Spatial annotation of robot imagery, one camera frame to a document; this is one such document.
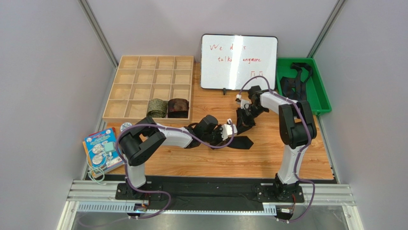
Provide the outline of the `black tie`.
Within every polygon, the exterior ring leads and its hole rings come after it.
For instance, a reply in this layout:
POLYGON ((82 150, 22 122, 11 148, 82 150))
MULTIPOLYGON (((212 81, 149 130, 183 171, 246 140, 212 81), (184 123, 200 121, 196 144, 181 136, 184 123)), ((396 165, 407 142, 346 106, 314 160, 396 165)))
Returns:
POLYGON ((226 146, 232 149, 249 150, 253 146, 253 141, 247 136, 236 136, 227 139, 227 143, 222 146, 226 146))

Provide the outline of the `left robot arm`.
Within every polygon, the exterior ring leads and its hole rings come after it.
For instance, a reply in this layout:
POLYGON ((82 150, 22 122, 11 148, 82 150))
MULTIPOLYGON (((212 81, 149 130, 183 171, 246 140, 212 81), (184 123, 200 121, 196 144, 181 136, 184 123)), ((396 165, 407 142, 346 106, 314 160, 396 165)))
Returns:
POLYGON ((159 147, 192 149, 203 144, 212 149, 221 149, 232 143, 237 130, 231 120, 220 125, 211 115, 205 116, 198 123, 184 127, 161 125, 150 116, 125 127, 114 146, 125 165, 125 183, 118 185, 115 198, 139 199, 147 194, 147 191, 140 189, 147 182, 145 163, 159 147))

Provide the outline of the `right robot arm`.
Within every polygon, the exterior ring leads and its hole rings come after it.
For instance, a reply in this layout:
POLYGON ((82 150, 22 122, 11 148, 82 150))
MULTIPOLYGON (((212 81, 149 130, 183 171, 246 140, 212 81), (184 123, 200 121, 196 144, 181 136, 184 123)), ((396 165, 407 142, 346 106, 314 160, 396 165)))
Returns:
POLYGON ((255 126, 255 118, 273 111, 279 117, 279 133, 284 143, 282 164, 275 176, 272 194, 276 200, 286 201, 300 192, 301 161, 311 141, 317 135, 316 124, 308 101, 294 101, 274 91, 252 86, 248 100, 236 95, 238 133, 255 126))

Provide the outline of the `brown red rolled tie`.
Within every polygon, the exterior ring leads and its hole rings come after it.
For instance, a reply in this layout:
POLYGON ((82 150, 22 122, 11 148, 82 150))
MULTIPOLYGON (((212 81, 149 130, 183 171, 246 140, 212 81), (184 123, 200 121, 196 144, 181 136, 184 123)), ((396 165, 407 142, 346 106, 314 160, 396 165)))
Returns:
POLYGON ((183 98, 174 98, 168 101, 168 118, 188 118, 189 101, 183 98))

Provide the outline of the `dark striped tie in bin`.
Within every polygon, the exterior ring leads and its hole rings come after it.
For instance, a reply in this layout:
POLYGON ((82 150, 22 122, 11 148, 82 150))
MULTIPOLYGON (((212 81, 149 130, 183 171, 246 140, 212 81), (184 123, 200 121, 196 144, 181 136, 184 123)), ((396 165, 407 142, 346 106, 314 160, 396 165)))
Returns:
POLYGON ((290 69, 296 70, 297 75, 295 78, 281 78, 280 84, 282 95, 292 100, 306 101, 306 83, 312 77, 314 69, 309 64, 303 62, 293 62, 290 69), (308 76, 304 81, 301 80, 303 70, 308 72, 308 76))

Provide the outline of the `white whiteboard with red writing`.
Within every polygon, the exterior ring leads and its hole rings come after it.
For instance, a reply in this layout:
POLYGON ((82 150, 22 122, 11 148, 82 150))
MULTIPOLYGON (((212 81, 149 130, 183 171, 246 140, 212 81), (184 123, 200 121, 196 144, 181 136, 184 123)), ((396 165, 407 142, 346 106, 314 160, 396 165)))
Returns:
POLYGON ((275 89, 278 39, 275 36, 204 34, 201 37, 203 89, 275 89))

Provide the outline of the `green patterned rolled tie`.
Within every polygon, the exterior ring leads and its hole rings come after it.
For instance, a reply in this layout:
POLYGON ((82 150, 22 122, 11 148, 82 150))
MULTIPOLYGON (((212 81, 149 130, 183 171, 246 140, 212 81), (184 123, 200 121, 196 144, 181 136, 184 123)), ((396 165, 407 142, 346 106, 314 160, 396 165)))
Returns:
POLYGON ((168 101, 153 98, 147 105, 147 116, 155 118, 165 118, 168 111, 168 101))

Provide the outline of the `green plastic bin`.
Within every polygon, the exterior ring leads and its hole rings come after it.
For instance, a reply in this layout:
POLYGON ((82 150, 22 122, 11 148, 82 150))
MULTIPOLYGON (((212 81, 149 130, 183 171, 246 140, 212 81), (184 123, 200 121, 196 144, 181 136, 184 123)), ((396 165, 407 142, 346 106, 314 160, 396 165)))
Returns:
POLYGON ((278 58, 276 89, 292 100, 307 100, 314 115, 332 111, 317 64, 313 58, 278 58))

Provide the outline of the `wooden compartment organizer box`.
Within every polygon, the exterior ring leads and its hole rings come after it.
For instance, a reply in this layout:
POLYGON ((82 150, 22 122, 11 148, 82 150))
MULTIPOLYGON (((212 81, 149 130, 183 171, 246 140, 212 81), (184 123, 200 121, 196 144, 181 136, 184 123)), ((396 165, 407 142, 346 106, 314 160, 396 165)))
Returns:
POLYGON ((194 56, 124 55, 120 58, 103 112, 107 123, 137 123, 153 99, 185 99, 182 118, 156 118, 162 124, 188 124, 192 117, 194 56))

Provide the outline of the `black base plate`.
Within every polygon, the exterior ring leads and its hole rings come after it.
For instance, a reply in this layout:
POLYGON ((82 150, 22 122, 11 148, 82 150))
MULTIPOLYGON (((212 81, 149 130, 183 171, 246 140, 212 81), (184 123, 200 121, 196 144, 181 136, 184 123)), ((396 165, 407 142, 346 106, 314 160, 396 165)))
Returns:
POLYGON ((150 209, 167 211, 262 211, 265 203, 304 205, 312 183, 299 182, 300 192, 286 201, 272 194, 275 179, 147 176, 139 199, 150 209))

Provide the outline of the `aluminium frame rail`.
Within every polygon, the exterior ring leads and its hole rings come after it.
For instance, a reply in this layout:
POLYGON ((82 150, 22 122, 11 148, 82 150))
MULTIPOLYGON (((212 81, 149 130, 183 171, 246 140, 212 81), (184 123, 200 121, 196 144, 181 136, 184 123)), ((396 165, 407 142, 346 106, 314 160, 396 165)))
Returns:
POLYGON ((351 188, 300 184, 284 199, 273 179, 148 176, 133 191, 122 176, 103 184, 75 180, 58 229, 361 230, 351 188))

